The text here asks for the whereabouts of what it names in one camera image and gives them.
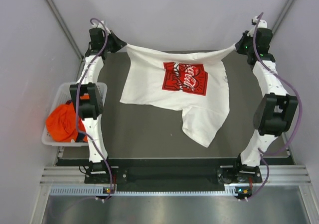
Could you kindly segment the white t-shirt red print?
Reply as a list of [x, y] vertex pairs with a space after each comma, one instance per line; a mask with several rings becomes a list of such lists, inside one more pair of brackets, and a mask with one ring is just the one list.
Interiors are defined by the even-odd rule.
[[173, 54], [128, 44], [130, 68], [120, 102], [181, 111], [182, 131], [209, 147], [230, 112], [222, 60], [234, 49]]

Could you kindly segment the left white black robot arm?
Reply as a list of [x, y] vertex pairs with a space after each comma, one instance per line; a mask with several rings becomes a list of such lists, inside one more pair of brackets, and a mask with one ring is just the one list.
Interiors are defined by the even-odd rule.
[[116, 53], [126, 42], [119, 39], [108, 28], [91, 28], [90, 42], [84, 57], [83, 71], [78, 81], [70, 85], [69, 93], [75, 111], [76, 143], [89, 145], [89, 168], [86, 175], [96, 175], [101, 182], [109, 182], [113, 170], [107, 163], [108, 153], [103, 143], [101, 118], [105, 93], [100, 93], [97, 80], [108, 53]]

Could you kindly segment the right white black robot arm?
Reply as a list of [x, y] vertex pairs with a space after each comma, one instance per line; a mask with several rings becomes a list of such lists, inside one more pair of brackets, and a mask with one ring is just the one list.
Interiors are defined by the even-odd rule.
[[257, 28], [245, 31], [235, 45], [237, 53], [247, 56], [263, 96], [253, 117], [253, 135], [232, 170], [238, 182], [257, 177], [261, 155], [290, 129], [298, 106], [297, 97], [289, 95], [277, 77], [275, 58], [268, 52], [272, 36], [270, 29]]

